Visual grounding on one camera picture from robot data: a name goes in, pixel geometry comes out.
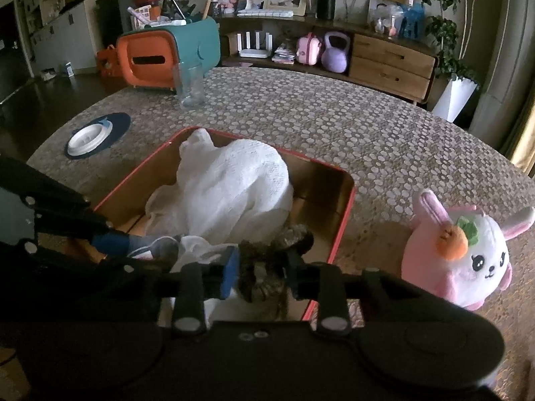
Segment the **orange storage box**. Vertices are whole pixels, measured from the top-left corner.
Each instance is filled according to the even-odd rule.
[[[197,128],[185,128],[157,148],[95,207],[95,211],[111,220],[117,229],[142,235],[146,201],[161,185],[176,182],[180,144]],[[239,138],[216,130],[207,131],[217,147]],[[282,148],[277,150],[288,166],[294,188],[290,223],[302,223],[314,234],[314,246],[304,255],[304,260],[332,263],[349,219],[354,181],[349,173],[335,166]],[[288,316],[292,320],[308,320],[314,305],[314,302],[290,298]]]
[[[179,61],[199,61],[207,74],[221,59],[218,26],[210,17],[125,33],[117,51],[122,76],[134,87],[174,89],[173,66]]]

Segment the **doorway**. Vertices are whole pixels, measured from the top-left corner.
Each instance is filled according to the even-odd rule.
[[[22,41],[17,27],[15,2],[0,7],[0,103],[28,82],[30,73],[26,65]]]

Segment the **purple kettlebell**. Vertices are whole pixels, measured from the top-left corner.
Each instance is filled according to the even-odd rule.
[[[336,36],[346,40],[346,48],[339,49],[331,45],[329,38]],[[346,34],[339,31],[330,31],[325,34],[325,51],[322,55],[322,65],[331,72],[342,73],[347,69],[347,53],[351,39]]]

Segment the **white plate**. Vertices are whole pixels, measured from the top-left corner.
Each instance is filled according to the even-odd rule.
[[[102,121],[82,128],[69,140],[67,153],[71,156],[80,156],[91,152],[110,135],[113,124]]]

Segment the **patterned tablecloth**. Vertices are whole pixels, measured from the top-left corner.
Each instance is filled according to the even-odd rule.
[[[535,184],[503,156],[455,125],[383,93],[315,75],[257,68],[216,68],[205,89],[206,105],[189,112],[169,92],[124,89],[63,125],[28,163],[96,201],[189,125],[302,152],[337,164],[355,180],[352,218],[336,260],[346,272],[365,266],[400,272],[413,214],[411,195],[420,188],[431,188],[447,206],[477,204],[498,222],[535,205]],[[90,158],[66,158],[63,150],[72,131],[111,112],[132,116],[128,133]],[[496,387],[504,399],[520,397],[532,351],[534,234],[508,243],[512,285],[493,293],[478,311],[498,326],[507,343]]]

